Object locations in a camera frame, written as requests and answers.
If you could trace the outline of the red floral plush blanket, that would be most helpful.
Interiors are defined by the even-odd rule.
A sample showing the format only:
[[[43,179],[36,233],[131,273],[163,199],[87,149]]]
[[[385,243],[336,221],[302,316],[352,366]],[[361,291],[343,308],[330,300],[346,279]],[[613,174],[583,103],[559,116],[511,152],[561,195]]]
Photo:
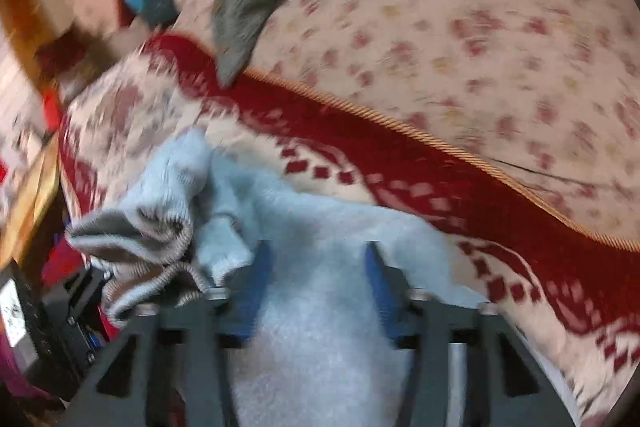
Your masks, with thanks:
[[[459,280],[559,365],[585,424],[634,395],[637,242],[578,225],[488,162],[375,110],[256,70],[222,89],[213,57],[183,35],[152,37],[66,109],[58,153],[72,215],[115,202],[153,150],[191,127],[305,191],[446,233]]]

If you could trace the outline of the light grey sweatpants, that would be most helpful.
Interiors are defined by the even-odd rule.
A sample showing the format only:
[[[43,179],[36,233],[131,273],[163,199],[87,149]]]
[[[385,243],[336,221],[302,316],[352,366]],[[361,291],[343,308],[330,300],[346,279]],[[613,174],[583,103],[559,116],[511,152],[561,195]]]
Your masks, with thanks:
[[[81,218],[68,239],[112,273],[103,306],[116,325],[154,298],[184,303],[221,285],[266,241],[274,272],[257,339],[239,359],[240,395],[250,418],[285,426],[378,426],[390,416],[402,356],[375,318],[367,243],[444,303],[484,303],[454,283],[448,242],[421,218],[299,192],[196,129],[166,141],[122,200]]]

